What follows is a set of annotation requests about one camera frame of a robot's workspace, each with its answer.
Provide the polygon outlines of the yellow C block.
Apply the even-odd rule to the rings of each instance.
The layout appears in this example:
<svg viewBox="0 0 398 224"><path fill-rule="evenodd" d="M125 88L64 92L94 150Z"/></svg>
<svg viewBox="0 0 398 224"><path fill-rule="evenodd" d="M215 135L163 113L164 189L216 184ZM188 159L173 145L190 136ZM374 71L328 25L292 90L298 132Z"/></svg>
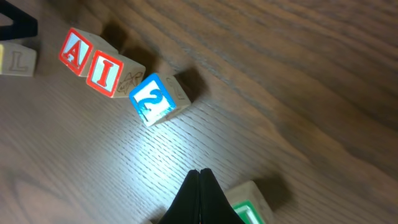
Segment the yellow C block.
<svg viewBox="0 0 398 224"><path fill-rule="evenodd" d="M33 77L37 52L21 44L1 42L1 75Z"/></svg>

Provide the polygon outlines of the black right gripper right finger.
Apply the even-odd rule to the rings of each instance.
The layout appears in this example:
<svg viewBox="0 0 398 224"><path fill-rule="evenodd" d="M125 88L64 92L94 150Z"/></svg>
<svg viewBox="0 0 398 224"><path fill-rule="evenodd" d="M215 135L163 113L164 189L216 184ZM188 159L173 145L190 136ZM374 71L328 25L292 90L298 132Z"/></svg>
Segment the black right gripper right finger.
<svg viewBox="0 0 398 224"><path fill-rule="evenodd" d="M201 224L244 224L209 168L200 171L200 213Z"/></svg>

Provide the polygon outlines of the blue number 2 block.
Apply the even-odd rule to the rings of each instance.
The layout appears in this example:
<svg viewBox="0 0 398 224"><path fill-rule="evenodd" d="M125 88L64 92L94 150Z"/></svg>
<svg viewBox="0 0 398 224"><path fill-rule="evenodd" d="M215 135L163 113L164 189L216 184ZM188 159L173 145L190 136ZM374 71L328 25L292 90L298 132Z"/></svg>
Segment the blue number 2 block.
<svg viewBox="0 0 398 224"><path fill-rule="evenodd" d="M129 94L146 126L159 124L179 114L191 101L173 75L152 73Z"/></svg>

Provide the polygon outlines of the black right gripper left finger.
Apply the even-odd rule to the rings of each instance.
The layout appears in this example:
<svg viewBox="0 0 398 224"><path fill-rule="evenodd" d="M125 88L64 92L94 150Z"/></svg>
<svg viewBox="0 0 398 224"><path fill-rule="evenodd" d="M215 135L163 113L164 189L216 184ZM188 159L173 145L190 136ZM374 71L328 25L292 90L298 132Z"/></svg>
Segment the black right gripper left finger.
<svg viewBox="0 0 398 224"><path fill-rule="evenodd" d="M200 185L199 172L190 170L171 206L158 224L199 224Z"/></svg>

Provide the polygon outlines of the red letter I block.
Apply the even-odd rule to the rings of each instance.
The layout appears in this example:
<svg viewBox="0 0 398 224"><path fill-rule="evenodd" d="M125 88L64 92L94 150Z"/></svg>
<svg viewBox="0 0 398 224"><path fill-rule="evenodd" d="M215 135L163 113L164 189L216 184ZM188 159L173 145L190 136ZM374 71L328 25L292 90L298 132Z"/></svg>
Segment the red letter I block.
<svg viewBox="0 0 398 224"><path fill-rule="evenodd" d="M146 67L123 55L97 50L86 84L109 98L125 98L143 80Z"/></svg>

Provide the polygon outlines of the red letter A block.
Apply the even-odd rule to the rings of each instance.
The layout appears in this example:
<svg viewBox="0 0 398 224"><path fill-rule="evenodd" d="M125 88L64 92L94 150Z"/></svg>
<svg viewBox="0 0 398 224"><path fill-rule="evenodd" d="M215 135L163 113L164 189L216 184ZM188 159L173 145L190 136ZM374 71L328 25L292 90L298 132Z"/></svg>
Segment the red letter A block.
<svg viewBox="0 0 398 224"><path fill-rule="evenodd" d="M59 59L78 77L87 77L97 50L118 53L102 37L72 27L62 45Z"/></svg>

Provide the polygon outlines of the green R block far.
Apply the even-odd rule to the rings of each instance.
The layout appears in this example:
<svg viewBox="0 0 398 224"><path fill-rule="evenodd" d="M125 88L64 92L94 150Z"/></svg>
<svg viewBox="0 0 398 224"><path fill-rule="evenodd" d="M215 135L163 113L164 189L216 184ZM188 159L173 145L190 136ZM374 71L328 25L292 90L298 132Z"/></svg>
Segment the green R block far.
<svg viewBox="0 0 398 224"><path fill-rule="evenodd" d="M244 223L271 224L272 210L254 181L250 180L225 192L228 202Z"/></svg>

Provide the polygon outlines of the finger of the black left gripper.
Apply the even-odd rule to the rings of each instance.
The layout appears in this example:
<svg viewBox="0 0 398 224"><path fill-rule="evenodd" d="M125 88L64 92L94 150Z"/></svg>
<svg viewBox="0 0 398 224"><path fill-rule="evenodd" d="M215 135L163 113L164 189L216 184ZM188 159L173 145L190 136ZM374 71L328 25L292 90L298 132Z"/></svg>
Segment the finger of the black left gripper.
<svg viewBox="0 0 398 224"><path fill-rule="evenodd" d="M5 0L1 0L1 14L12 20L11 25L1 26L1 40L37 36L38 21L28 13Z"/></svg>

